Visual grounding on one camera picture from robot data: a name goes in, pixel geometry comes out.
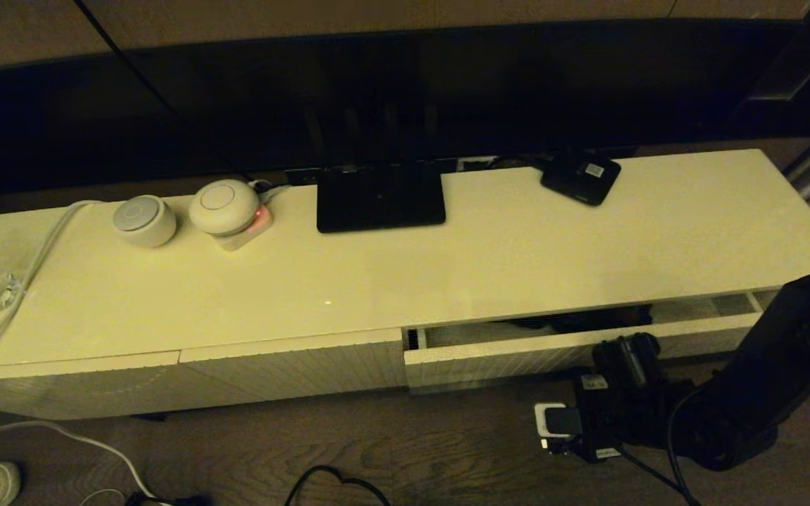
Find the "black umbrella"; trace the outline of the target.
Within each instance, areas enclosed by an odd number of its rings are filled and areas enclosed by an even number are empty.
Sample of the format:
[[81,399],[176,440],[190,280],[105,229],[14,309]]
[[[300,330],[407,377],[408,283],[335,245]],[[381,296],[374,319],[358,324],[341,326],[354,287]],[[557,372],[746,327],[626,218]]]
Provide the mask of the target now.
[[522,329],[552,330],[554,333],[575,333],[582,331],[624,329],[649,325],[653,322],[652,304],[621,306],[608,309],[578,311],[578,313],[559,313],[540,315],[522,319],[502,320]]

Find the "white ribbed cabinet front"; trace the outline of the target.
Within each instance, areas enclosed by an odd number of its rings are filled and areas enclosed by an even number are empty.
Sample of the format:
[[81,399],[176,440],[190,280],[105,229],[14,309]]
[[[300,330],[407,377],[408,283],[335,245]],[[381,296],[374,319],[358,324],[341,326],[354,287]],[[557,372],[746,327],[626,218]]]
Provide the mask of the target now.
[[0,411],[80,420],[157,411],[177,351],[0,365]]
[[405,387],[403,345],[396,327],[183,350],[179,362],[274,401]]

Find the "white low TV cabinet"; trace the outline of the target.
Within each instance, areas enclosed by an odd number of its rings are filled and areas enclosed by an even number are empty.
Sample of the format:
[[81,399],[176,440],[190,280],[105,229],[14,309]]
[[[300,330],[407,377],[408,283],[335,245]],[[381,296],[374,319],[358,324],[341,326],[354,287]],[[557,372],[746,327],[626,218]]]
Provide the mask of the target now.
[[[270,202],[274,223],[221,249],[168,199],[176,235],[144,249],[118,202],[77,211],[12,323],[0,365],[112,358],[289,337],[571,313],[749,292],[810,273],[810,207],[759,150],[628,158],[604,203],[535,169],[443,176],[440,226],[317,230],[317,189]],[[158,411],[250,403],[178,363]]]

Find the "white speaker with grey top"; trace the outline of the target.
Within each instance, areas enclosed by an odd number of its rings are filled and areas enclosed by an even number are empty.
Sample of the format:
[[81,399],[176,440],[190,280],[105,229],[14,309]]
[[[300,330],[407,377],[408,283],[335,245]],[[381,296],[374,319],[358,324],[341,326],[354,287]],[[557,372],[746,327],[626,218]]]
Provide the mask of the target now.
[[177,232],[176,214],[155,195],[123,202],[112,215],[112,226],[123,240],[145,249],[166,245]]

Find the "black floor plug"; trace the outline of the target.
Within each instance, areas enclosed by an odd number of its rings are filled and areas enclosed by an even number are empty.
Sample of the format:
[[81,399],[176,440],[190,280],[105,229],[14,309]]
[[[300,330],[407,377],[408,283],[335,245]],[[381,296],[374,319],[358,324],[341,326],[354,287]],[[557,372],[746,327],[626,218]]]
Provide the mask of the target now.
[[168,499],[137,492],[132,493],[132,495],[125,500],[123,506],[212,506],[212,501],[209,497],[202,495]]

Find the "white cabinet drawer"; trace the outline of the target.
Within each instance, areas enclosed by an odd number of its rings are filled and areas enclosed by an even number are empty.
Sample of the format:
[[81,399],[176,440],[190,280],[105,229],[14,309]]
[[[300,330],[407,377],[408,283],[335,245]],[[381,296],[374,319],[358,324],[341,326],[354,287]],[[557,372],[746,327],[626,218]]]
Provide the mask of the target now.
[[407,384],[414,391],[478,387],[501,378],[590,366],[595,345],[636,333],[656,337],[661,359],[728,353],[777,293],[765,289],[655,302],[650,324],[619,329],[557,333],[504,321],[413,329],[403,353]]

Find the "small black box with sticker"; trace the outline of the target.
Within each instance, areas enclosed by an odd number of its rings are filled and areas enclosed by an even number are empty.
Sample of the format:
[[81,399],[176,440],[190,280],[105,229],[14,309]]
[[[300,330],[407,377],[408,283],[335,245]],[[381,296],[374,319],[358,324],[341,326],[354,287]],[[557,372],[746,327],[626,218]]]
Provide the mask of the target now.
[[611,158],[569,150],[556,155],[541,177],[541,185],[588,206],[602,205],[622,170]]

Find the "black television base plate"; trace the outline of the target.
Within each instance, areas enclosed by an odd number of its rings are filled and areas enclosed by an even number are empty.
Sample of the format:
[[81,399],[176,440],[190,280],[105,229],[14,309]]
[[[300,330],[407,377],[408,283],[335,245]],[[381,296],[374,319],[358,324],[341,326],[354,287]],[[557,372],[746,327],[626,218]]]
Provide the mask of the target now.
[[425,163],[329,169],[317,179],[317,230],[357,233],[446,222],[439,170]]

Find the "white round dome device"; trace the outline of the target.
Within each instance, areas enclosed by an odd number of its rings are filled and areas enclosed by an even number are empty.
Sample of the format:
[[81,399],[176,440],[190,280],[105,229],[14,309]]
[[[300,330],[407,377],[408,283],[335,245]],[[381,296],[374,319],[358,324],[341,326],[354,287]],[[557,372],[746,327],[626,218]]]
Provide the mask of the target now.
[[262,202],[247,183],[223,179],[203,186],[189,204],[194,227],[212,236],[241,233],[256,221]]

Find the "black flat television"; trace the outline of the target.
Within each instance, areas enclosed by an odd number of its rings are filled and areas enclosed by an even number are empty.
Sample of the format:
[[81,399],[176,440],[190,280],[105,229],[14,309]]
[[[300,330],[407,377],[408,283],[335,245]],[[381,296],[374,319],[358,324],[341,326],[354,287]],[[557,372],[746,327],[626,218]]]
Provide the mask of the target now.
[[0,70],[0,195],[713,141],[801,22],[621,20],[136,49]]

